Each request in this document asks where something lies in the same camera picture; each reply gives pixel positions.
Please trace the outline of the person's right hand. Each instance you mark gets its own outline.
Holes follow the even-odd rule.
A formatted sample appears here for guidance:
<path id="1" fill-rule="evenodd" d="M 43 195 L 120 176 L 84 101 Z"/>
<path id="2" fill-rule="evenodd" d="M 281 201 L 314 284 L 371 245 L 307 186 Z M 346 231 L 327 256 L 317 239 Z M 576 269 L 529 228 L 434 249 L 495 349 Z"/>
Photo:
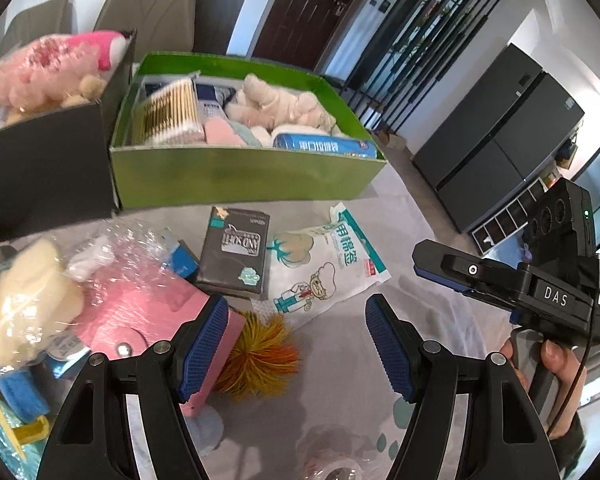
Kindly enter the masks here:
<path id="1" fill-rule="evenodd" d="M 543 425 L 550 440 L 565 437 L 580 404 L 586 379 L 586 369 L 578 376 L 581 362 L 570 348 L 546 340 L 541 348 L 544 367 L 558 380 L 558 393 L 550 411 L 548 421 Z"/>

